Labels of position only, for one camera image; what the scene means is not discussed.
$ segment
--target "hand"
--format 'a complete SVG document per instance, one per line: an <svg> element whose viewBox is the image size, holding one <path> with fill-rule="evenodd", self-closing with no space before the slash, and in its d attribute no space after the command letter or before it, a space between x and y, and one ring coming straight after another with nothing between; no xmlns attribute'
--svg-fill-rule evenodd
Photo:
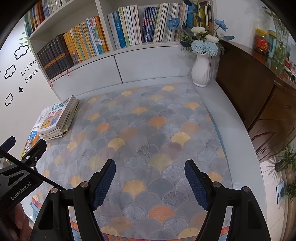
<svg viewBox="0 0 296 241"><path fill-rule="evenodd" d="M30 225L29 225L29 218L25 214L24 209L22 208L22 205L20 203L15 206L14 214L15 214L14 215L15 225L20 230L20 236L19 236L20 240L29 241L32 229L30 228ZM9 229L9 233L14 240L18 239L17 234L12 229Z"/></svg>

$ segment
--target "jar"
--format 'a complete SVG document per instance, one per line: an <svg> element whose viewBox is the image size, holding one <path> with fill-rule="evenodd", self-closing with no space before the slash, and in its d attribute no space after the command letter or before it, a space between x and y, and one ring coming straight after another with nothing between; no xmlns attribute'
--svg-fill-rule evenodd
<svg viewBox="0 0 296 241"><path fill-rule="evenodd" d="M254 50L257 52L266 55L268 48L268 38L267 33L263 30L257 28L254 38Z"/></svg>

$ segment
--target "wooden cabinet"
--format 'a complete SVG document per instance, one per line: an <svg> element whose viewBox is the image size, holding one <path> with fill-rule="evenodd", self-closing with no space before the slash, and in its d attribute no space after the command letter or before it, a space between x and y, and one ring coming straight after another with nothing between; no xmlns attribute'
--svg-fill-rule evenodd
<svg viewBox="0 0 296 241"><path fill-rule="evenodd" d="M224 42L217 82L240 115L259 161L296 136L296 85L259 53Z"/></svg>

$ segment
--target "floor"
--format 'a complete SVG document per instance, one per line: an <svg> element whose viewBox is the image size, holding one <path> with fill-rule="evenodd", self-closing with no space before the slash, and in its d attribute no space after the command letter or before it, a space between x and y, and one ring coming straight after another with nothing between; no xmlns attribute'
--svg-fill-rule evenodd
<svg viewBox="0 0 296 241"><path fill-rule="evenodd" d="M271 241L280 241L284 225L285 201L277 204L276 186L283 181L280 172L274 169L274 160L268 160L260 163L267 205L267 226L269 229Z"/></svg>

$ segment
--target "white cabinet panel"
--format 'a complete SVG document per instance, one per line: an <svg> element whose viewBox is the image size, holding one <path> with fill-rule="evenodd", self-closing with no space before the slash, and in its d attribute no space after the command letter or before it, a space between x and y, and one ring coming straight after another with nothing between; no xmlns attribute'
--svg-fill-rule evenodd
<svg viewBox="0 0 296 241"><path fill-rule="evenodd" d="M115 55L123 83L164 77L191 76L196 55L180 46L155 47Z"/></svg>
<svg viewBox="0 0 296 241"><path fill-rule="evenodd" d="M114 56L103 58L77 68L53 82L53 88L63 100L71 95L121 84Z"/></svg>

